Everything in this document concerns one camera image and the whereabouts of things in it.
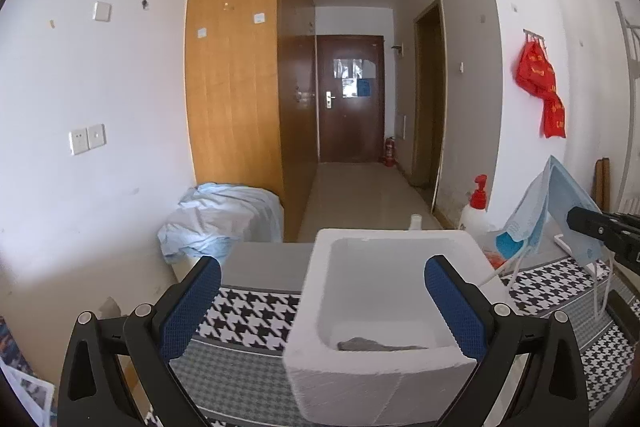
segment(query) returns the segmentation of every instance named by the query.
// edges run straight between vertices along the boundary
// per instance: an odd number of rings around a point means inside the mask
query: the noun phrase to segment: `red cloth with yellow text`
[[[544,101],[542,130],[547,138],[566,138],[564,105],[556,93],[556,72],[546,59],[537,40],[528,41],[516,72],[516,83],[525,91]]]

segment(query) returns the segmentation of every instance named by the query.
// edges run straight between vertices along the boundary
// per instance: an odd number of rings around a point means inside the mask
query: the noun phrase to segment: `white bottle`
[[[471,196],[469,204],[462,210],[460,216],[459,230],[465,230],[471,237],[478,240],[489,232],[489,221],[486,218],[486,175],[482,174],[476,178],[478,188]]]
[[[411,215],[411,224],[409,230],[422,230],[422,216],[420,214]]]

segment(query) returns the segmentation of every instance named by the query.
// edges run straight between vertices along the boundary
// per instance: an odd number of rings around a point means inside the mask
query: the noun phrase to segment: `styrofoam box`
[[[493,271],[466,232],[322,230],[316,238],[284,365],[307,420],[322,425],[436,421],[476,367],[460,351],[424,285],[444,255],[467,282]],[[498,278],[481,288],[516,309]],[[338,351],[364,337],[408,351]]]

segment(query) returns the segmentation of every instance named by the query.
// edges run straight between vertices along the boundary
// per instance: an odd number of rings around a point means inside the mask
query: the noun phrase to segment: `wall plate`
[[[86,130],[86,133],[89,142],[89,149],[102,147],[106,143],[103,124],[98,123],[96,125],[92,125]]]
[[[69,133],[69,147],[73,156],[89,150],[89,140],[87,140],[86,129],[76,129]]]
[[[98,1],[94,4],[94,21],[109,22],[111,20],[111,4]]]

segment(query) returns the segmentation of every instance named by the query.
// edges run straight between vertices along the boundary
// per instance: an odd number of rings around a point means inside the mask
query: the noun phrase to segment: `tiled floor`
[[[318,166],[298,242],[312,243],[321,229],[406,230],[412,214],[422,214],[423,229],[441,229],[396,168],[324,163]]]

